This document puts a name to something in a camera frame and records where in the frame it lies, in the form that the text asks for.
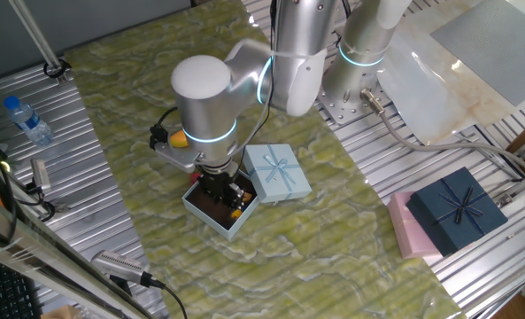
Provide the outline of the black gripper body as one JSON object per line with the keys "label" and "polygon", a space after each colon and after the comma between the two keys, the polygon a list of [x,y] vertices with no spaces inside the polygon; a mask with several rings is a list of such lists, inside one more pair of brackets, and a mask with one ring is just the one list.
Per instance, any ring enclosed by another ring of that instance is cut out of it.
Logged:
{"label": "black gripper body", "polygon": [[218,173],[201,169],[200,173],[199,185],[207,195],[235,195],[237,193],[235,185],[237,169],[223,170]]}

